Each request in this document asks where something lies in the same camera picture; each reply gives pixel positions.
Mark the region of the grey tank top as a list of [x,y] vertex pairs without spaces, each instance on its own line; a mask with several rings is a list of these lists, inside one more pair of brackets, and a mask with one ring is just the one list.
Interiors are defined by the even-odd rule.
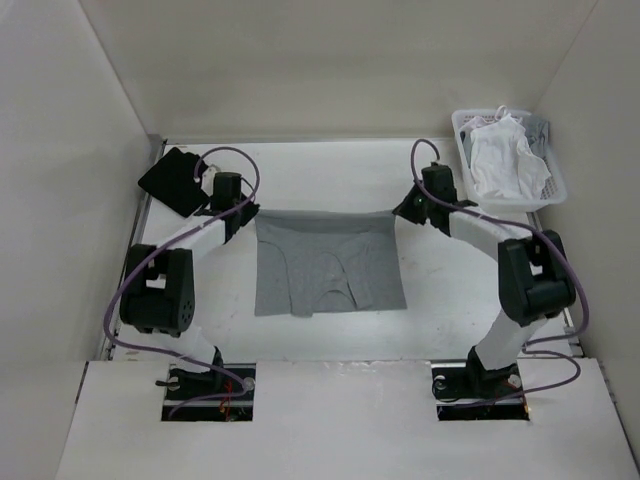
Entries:
[[391,212],[264,210],[255,228],[256,316],[407,308]]

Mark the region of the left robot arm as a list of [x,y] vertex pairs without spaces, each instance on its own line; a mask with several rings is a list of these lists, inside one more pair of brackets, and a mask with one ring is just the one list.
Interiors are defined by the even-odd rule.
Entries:
[[157,245],[130,247],[117,295],[122,324],[155,338],[137,349],[196,365],[189,383],[206,399],[221,393],[225,376],[219,350],[204,347],[198,335],[189,332],[196,313],[195,266],[229,243],[258,213],[255,193],[245,194],[245,185],[239,173],[215,174],[212,195],[185,226]]

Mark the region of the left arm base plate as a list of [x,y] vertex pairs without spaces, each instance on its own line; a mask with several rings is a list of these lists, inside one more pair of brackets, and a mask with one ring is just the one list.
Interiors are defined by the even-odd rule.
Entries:
[[170,368],[155,385],[163,389],[161,420],[165,422],[250,422],[253,420],[257,368],[255,364],[226,364],[244,387],[217,372]]

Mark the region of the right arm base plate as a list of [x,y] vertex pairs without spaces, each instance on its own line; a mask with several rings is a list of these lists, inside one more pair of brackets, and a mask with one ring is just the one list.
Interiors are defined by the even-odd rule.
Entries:
[[431,367],[431,373],[432,394],[440,421],[529,420],[523,397],[505,399],[523,390],[515,364],[478,385],[462,364],[436,364]]

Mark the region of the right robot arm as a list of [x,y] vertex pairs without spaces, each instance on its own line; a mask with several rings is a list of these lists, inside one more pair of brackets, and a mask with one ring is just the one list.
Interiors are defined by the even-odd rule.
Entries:
[[524,227],[506,225],[471,201],[460,201],[451,169],[436,163],[394,209],[413,224],[430,224],[465,242],[497,264],[500,311],[488,333],[471,347],[461,368],[432,371],[434,396],[445,402],[501,399],[522,389],[517,357],[547,321],[576,298],[572,280],[556,253],[559,235],[538,238]]

